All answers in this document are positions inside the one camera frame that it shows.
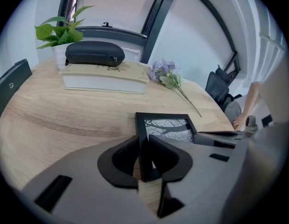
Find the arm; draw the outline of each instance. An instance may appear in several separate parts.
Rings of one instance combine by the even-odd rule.
[[[261,82],[253,82],[249,88],[244,111],[241,115],[236,117],[233,121],[233,128],[235,130],[240,130],[243,124],[245,123],[247,117],[249,116],[250,112],[252,111],[254,104],[257,100],[257,97],[259,95],[260,87],[262,86]]]

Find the window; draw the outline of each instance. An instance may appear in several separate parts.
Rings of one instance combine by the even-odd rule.
[[[155,0],[78,0],[78,7],[95,5],[85,10],[77,20],[86,18],[82,26],[109,26],[141,33]]]
[[[76,11],[76,7],[77,7],[77,0],[73,0],[71,7],[70,7],[69,17],[67,17],[67,21],[69,23],[74,22],[74,19],[72,18],[72,16],[74,15]]]

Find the book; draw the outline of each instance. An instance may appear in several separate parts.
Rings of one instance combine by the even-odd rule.
[[[149,82],[141,63],[124,60],[118,66],[69,64],[60,73],[66,89],[144,93]]]

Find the chair back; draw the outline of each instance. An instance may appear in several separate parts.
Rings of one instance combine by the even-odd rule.
[[[211,72],[205,87],[205,91],[221,107],[226,95],[229,92],[227,84],[215,72]]]

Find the photo in frame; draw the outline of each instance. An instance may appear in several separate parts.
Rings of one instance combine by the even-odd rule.
[[[162,135],[167,138],[193,143],[193,136],[197,133],[187,114],[140,113],[135,114],[136,133],[139,137],[139,164],[141,179],[149,182],[160,178],[160,174],[153,167],[150,158],[149,135]]]

